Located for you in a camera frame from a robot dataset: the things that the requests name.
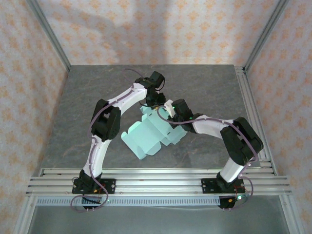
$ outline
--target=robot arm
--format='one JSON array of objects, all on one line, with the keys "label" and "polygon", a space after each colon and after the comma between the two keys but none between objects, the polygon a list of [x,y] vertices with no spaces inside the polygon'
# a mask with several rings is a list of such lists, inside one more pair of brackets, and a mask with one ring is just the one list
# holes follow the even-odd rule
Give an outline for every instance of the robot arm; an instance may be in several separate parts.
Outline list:
[{"label": "robot arm", "polygon": [[[122,94],[108,101],[103,99],[97,102],[92,120],[98,116],[91,127],[92,144],[89,156],[83,170],[80,171],[79,178],[74,180],[74,194],[92,194],[97,190],[98,185],[91,177],[100,181],[102,165],[107,148],[120,129],[121,115],[137,102],[145,99],[149,107],[163,105],[166,98],[163,93],[159,93],[158,88],[165,78],[158,72],[153,72],[149,78],[137,79],[132,87]],[[98,112],[107,109],[100,115]]]},{"label": "robot arm", "polygon": [[182,124],[182,128],[185,131],[196,134],[208,134],[223,139],[230,156],[224,168],[217,175],[217,186],[223,192],[226,192],[226,190],[236,181],[245,165],[254,156],[247,143],[238,135],[235,129],[229,126],[229,124],[241,131],[257,154],[263,149],[261,139],[255,133],[248,121],[243,117],[239,117],[235,120],[214,118],[214,121],[198,121],[199,119],[212,118],[203,114],[193,114],[183,99],[179,99],[175,102],[168,101],[164,106],[170,114],[169,120],[173,121],[171,122],[172,127],[177,126],[174,122],[192,120],[193,122]]},{"label": "robot arm", "polygon": [[147,89],[140,83],[134,83],[133,88],[131,87],[127,89],[125,92],[118,95],[117,97],[110,99],[108,101],[104,101],[101,99],[100,101],[97,102],[97,106],[93,114],[94,116],[105,105],[115,102],[119,98],[125,96],[127,93],[130,93],[130,95],[128,95],[121,101],[116,102],[111,106],[111,109],[109,110],[110,116],[108,118],[104,116],[99,117],[98,120],[92,126],[91,129],[91,132],[93,134],[92,145],[89,152],[88,160],[83,167],[83,170],[88,176],[91,176],[89,170],[89,159],[91,155],[93,155],[91,158],[92,174],[94,175],[94,177],[98,177],[102,173],[102,165],[106,154],[106,150],[109,144],[111,143],[112,139],[119,132],[120,117],[131,106],[146,98]]}]

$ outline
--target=gray table surface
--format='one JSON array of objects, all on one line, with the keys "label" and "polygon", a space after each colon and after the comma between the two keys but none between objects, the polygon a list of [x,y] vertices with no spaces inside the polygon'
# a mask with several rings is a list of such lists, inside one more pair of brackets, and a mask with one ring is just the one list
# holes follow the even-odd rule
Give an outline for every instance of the gray table surface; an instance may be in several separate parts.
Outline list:
[{"label": "gray table surface", "polygon": [[[43,168],[82,168],[91,140],[87,129],[99,99],[111,99],[131,84],[121,70],[130,67],[149,77],[158,71],[166,78],[162,92],[167,99],[186,100],[193,113],[210,117],[247,118],[242,94],[232,65],[75,65],[71,68],[55,119]],[[127,71],[128,79],[138,75]],[[177,145],[162,145],[154,156],[139,160],[121,140],[122,132],[141,119],[140,105],[121,118],[118,136],[111,142],[103,168],[220,168],[229,156],[221,139],[188,133]]]}]

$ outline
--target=wall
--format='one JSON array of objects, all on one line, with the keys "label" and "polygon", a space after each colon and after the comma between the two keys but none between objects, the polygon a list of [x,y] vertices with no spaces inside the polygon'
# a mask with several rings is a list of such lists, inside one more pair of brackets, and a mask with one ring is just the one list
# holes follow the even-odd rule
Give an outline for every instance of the wall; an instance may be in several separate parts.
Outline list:
[{"label": "wall", "polygon": [[244,65],[277,2],[39,0],[74,65]]},{"label": "wall", "polygon": [[25,0],[0,2],[0,233],[13,231],[66,70]]},{"label": "wall", "polygon": [[274,161],[312,233],[312,2],[290,0],[248,73]]}]

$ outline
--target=purple cable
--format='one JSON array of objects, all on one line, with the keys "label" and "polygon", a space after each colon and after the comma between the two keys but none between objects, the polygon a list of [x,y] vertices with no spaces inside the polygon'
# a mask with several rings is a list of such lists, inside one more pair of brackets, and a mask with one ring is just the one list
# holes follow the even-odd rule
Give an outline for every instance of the purple cable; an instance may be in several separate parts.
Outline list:
[{"label": "purple cable", "polygon": [[[136,71],[136,70],[134,70],[134,69],[131,69],[131,68],[125,68],[125,69],[123,69],[123,70],[122,70],[122,73],[124,74],[124,71],[126,71],[126,70],[134,71],[134,72],[136,72],[137,74],[139,74],[141,77],[143,77],[138,71]],[[114,105],[115,103],[118,103],[118,102],[121,101],[122,99],[128,97],[133,91],[134,91],[134,85],[132,84],[131,90],[130,90],[128,93],[126,93],[124,96],[118,98],[117,100],[115,100],[115,101],[109,103],[107,106],[103,107],[99,112],[97,112],[97,114],[94,116],[94,118],[93,118],[93,119],[91,120],[91,122],[90,122],[90,126],[89,126],[88,132],[87,132],[87,136],[88,136],[89,138],[91,138],[91,139],[94,140],[94,144],[93,144],[93,147],[92,147],[92,149],[91,149],[91,151],[90,151],[90,157],[89,157],[89,170],[90,170],[90,175],[91,175],[91,178],[95,181],[95,183],[98,184],[98,186],[100,186],[100,188],[103,189],[103,191],[106,193],[106,199],[105,199],[105,201],[103,201],[99,206],[97,206],[97,207],[95,207],[95,208],[92,208],[92,211],[95,211],[95,210],[98,210],[98,209],[102,208],[102,207],[104,206],[104,204],[105,204],[105,203],[107,202],[107,200],[108,200],[108,192],[107,192],[106,188],[105,188],[103,185],[101,185],[101,183],[98,182],[98,181],[95,179],[95,177],[94,177],[94,175],[93,175],[93,173],[92,173],[92,156],[93,156],[93,151],[94,151],[94,149],[95,149],[95,147],[96,147],[96,145],[97,145],[97,143],[98,143],[98,140],[97,140],[95,137],[93,137],[93,136],[91,135],[91,128],[92,128],[92,125],[94,124],[94,122],[96,121],[96,119],[99,117],[99,115],[103,113],[103,111],[105,111],[107,108],[109,108],[110,106]],[[77,210],[77,209],[74,208],[73,202],[74,202],[74,200],[75,200],[76,198],[78,198],[78,197],[97,198],[96,196],[88,196],[88,195],[77,195],[77,196],[73,197],[73,199],[72,199],[71,202],[70,202],[70,207],[71,207],[71,209],[72,209],[73,211],[76,211],[76,212],[78,212],[78,213],[84,213],[84,212],[88,212],[88,211],[89,211],[89,209],[86,209],[86,210]]]},{"label": "purple cable", "polygon": [[[170,120],[167,120],[165,119],[164,117],[162,117],[160,115],[160,108],[164,108],[165,109],[165,106],[159,106],[159,108],[157,109],[157,114],[158,116],[163,120],[163,121],[166,121],[168,123],[171,123],[171,124],[186,124],[186,123],[194,123],[194,122],[198,122],[198,121],[206,121],[206,120],[210,120],[210,121],[215,121],[215,122],[219,122],[219,123],[225,123],[229,126],[231,126],[243,139],[244,141],[246,142],[246,144],[248,145],[249,149],[252,151],[253,153],[253,157],[249,160],[249,162],[243,167],[243,169],[240,171],[239,175],[237,178],[239,179],[247,179],[249,182],[250,182],[250,186],[251,186],[251,194],[250,194],[250,198],[253,196],[254,194],[254,185],[252,183],[252,181],[248,178],[248,177],[245,177],[245,176],[241,176],[243,171],[249,166],[250,162],[254,162],[254,161],[258,161],[259,160],[259,157],[258,157],[258,154],[256,153],[256,151],[254,150],[254,148],[252,147],[252,145],[249,143],[249,141],[247,140],[247,138],[244,136],[244,134],[236,127],[234,126],[233,124],[229,123],[229,122],[226,122],[226,121],[223,121],[223,120],[220,120],[220,119],[217,119],[217,118],[197,118],[197,119],[192,119],[192,120],[188,120],[188,121],[183,121],[183,122],[174,122],[174,121],[170,121]],[[244,205],[246,202],[244,202],[243,204],[241,205],[238,205],[237,207],[233,207],[233,208],[228,208],[228,209],[225,209],[223,208],[223,210],[234,210],[234,209],[237,209],[239,207],[241,207],[242,205]]]}]

